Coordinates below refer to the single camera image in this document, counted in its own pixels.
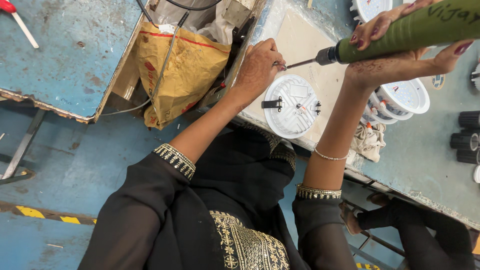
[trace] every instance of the floor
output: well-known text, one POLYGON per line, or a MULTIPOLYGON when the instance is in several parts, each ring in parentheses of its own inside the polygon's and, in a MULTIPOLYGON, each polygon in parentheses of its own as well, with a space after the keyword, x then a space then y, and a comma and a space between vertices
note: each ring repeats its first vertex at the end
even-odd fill
MULTIPOLYGON (((0 172, 6 169, 6 162, 14 154, 34 113, 35 109, 18 109, 9 101, 0 102, 0 134, 5 133, 0 140, 0 172)), ((36 177, 0 185, 0 224, 4 232, 0 238, 1 268, 76 269, 94 226, 21 216, 15 206, 61 212, 64 216, 91 221, 107 197, 122 185, 127 166, 170 141, 189 123, 179 117, 162 131, 148 131, 141 119, 126 113, 101 117, 93 125, 47 113, 21 164, 34 170, 36 177)), ((297 160, 295 177, 280 201, 295 242, 291 202, 294 185, 301 182, 305 167, 304 161, 297 160)), ((346 199, 366 209, 375 207, 365 201, 369 191, 352 183, 344 183, 342 189, 346 199)), ((401 247, 393 228, 372 230, 372 233, 401 247)), ((365 240, 362 235, 346 235, 357 247, 365 240)), ((364 250, 393 267, 403 259, 374 242, 364 250)), ((366 263, 361 258, 356 260, 366 263)))

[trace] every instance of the red tool handle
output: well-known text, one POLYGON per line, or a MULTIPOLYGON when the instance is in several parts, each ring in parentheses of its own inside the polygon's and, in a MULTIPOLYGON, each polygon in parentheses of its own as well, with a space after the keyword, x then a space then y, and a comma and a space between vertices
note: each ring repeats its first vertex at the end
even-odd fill
POLYGON ((7 0, 0 0, 0 9, 3 9, 8 13, 17 12, 17 9, 15 8, 15 6, 12 3, 8 2, 7 0))

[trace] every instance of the yellow and black hazard stripe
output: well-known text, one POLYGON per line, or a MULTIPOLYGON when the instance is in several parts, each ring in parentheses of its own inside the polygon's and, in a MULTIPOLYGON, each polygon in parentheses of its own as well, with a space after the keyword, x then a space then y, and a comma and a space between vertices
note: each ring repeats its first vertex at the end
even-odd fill
POLYGON ((11 212, 12 214, 39 219, 62 221, 74 224, 95 225, 96 218, 71 213, 54 212, 51 210, 31 208, 0 201, 0 213, 11 212))
POLYGON ((357 268, 358 269, 371 269, 371 270, 381 270, 378 266, 373 265, 373 264, 363 264, 363 263, 357 263, 357 268))

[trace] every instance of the gray wire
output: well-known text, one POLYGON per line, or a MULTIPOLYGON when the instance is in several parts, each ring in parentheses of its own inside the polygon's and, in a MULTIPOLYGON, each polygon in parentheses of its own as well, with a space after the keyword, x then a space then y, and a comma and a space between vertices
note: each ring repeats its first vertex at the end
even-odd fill
POLYGON ((120 111, 111 112, 111 113, 102 113, 101 115, 113 115, 113 114, 117 114, 117 113, 136 110, 138 108, 141 108, 141 107, 145 106, 148 102, 150 102, 152 100, 152 98, 155 96, 156 92, 158 91, 158 87, 160 86, 160 81, 162 80, 163 71, 165 70, 165 67, 167 66, 168 58, 170 57, 170 53, 172 52, 173 42, 175 41, 175 36, 177 35, 177 32, 178 32, 179 29, 180 29, 180 27, 177 26, 177 29, 175 29, 175 32, 173 33, 172 43, 170 44, 170 48, 168 49, 167 56, 165 57, 165 60, 163 61, 162 71, 160 72, 160 76, 158 77, 158 81, 156 82, 155 90, 153 90, 153 93, 150 96, 150 98, 147 101, 145 101, 142 105, 139 105, 135 108, 131 108, 131 109, 128 109, 128 110, 120 110, 120 111))

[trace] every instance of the hand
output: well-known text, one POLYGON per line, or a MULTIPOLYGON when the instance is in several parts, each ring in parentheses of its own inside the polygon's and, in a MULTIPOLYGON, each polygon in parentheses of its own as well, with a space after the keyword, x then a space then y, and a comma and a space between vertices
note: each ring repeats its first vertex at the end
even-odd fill
MULTIPOLYGON (((412 4, 403 4, 390 11, 381 12, 366 24, 357 27, 350 44, 357 44, 358 50, 364 50, 370 45, 371 40, 383 37, 393 21, 436 2, 439 0, 417 0, 412 4)), ((445 74, 455 68, 456 61, 473 41, 469 39, 455 42, 438 53, 435 58, 425 60, 420 58, 428 52, 427 48, 352 63, 345 71, 345 78, 371 91, 372 88, 387 83, 445 74)))
POLYGON ((235 85, 227 94, 240 101, 239 112, 267 89, 285 63, 273 38, 248 46, 235 85))

